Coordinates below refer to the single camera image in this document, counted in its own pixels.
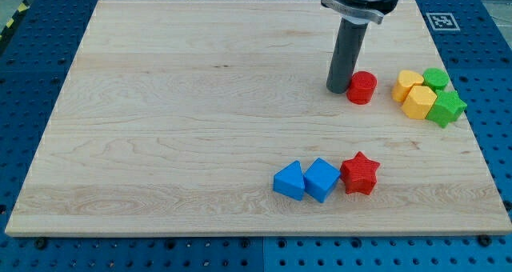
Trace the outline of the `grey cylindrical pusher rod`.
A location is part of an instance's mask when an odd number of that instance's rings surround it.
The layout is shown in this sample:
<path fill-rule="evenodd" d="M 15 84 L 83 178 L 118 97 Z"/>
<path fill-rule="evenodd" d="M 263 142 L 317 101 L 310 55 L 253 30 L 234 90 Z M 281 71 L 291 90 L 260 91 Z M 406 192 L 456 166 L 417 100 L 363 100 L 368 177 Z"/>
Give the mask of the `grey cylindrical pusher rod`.
<path fill-rule="evenodd" d="M 367 26 L 341 19 L 326 80 L 330 92 L 343 94 L 348 90 Z"/>

